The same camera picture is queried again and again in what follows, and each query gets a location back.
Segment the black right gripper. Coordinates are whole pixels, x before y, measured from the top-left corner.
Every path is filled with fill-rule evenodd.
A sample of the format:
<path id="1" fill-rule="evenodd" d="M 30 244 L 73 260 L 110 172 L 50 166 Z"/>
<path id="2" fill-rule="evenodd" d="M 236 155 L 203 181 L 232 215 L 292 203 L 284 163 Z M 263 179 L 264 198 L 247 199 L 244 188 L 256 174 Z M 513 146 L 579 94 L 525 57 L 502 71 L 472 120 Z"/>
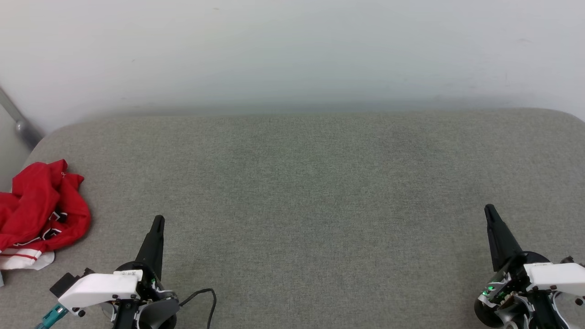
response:
<path id="1" fill-rule="evenodd" d="M 493 204 L 484 213 L 495 275 L 474 303 L 477 318 L 496 329 L 576 329 L 557 300 L 568 295 L 584 304 L 584 265 L 570 256 L 554 264 L 524 252 Z"/>

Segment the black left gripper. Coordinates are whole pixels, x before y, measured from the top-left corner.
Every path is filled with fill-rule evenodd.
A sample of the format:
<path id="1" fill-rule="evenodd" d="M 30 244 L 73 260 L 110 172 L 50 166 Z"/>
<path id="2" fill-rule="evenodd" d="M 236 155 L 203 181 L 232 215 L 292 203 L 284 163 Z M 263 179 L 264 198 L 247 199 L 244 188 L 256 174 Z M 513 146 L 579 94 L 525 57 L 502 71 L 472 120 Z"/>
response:
<path id="1" fill-rule="evenodd" d="M 117 274 L 138 281 L 128 296 L 117 295 L 112 301 L 115 329 L 173 329 L 180 310 L 177 294 L 163 288 L 162 262 L 165 217 L 156 215 L 135 261 L 117 268 Z"/>

